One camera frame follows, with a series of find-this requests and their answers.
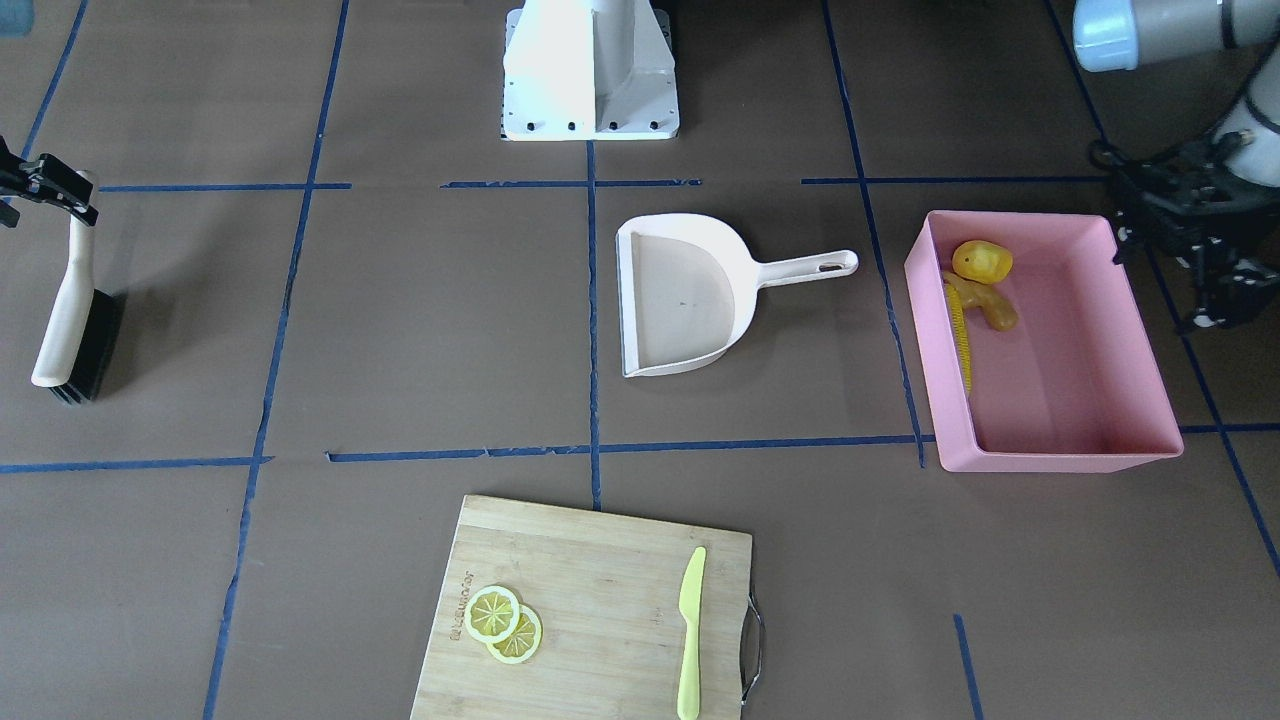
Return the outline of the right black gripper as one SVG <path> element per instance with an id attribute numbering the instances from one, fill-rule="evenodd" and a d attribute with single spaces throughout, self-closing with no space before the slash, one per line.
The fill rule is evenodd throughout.
<path id="1" fill-rule="evenodd" d="M 82 225 L 96 227 L 99 210 L 91 202 L 95 184 L 88 177 L 49 152 L 24 160 L 10 151 L 4 137 L 0 156 L 4 227 L 15 228 L 20 219 L 20 211 L 5 201 L 12 197 L 59 208 Z"/>

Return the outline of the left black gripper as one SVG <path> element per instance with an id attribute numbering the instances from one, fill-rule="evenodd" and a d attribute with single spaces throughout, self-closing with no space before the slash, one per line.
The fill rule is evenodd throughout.
<path id="1" fill-rule="evenodd" d="M 1170 256 L 1190 275 L 1193 309 L 1179 336 L 1253 322 L 1279 292 L 1279 269 L 1258 259 L 1271 236 L 1271 206 L 1236 211 L 1176 211 Z"/>

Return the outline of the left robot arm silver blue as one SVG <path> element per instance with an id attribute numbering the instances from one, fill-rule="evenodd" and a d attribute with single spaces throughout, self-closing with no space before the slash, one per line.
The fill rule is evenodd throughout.
<path id="1" fill-rule="evenodd" d="M 1277 268 L 1260 258 L 1279 215 L 1277 14 L 1275 1 L 1074 6 L 1075 58 L 1093 73 L 1263 46 L 1231 106 L 1194 138 L 1144 159 L 1105 140 L 1089 147 L 1115 205 L 1115 263 L 1153 247 L 1190 273 L 1185 333 L 1253 322 L 1277 297 Z"/>

